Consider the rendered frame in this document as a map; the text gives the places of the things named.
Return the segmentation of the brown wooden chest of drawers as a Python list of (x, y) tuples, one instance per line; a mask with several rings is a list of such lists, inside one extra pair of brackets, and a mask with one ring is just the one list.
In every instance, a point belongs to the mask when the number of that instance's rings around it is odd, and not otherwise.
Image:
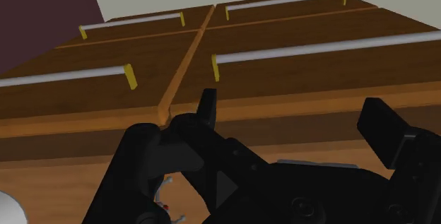
[(217, 131), (268, 160), (358, 163), (387, 175), (356, 130), (368, 96), (441, 134), (441, 40), (222, 64), (220, 54), (430, 32), (425, 23), (361, 0), (295, 0), (183, 18), (111, 20), (6, 77), (131, 64), (123, 75), (0, 88), (0, 190), (30, 224), (81, 224), (124, 130), (164, 125), (218, 91)]

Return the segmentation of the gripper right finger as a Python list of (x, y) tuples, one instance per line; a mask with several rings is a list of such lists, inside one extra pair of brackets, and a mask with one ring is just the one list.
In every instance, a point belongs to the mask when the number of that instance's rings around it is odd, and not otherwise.
[(441, 136), (409, 125), (380, 98), (366, 98), (357, 129), (393, 170), (374, 208), (378, 224), (441, 224)]

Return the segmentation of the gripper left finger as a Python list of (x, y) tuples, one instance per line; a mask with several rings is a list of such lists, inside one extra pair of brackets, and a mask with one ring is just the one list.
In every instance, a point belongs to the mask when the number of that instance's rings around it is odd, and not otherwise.
[(195, 113), (179, 114), (170, 136), (202, 161), (184, 177), (200, 193), (211, 215), (269, 215), (263, 173), (269, 164), (234, 138), (216, 133), (217, 91), (206, 88)]

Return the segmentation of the white round object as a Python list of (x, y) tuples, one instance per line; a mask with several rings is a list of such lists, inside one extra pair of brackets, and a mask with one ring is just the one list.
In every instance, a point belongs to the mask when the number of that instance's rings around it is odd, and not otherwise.
[(0, 224), (28, 224), (25, 211), (10, 195), (0, 191)]

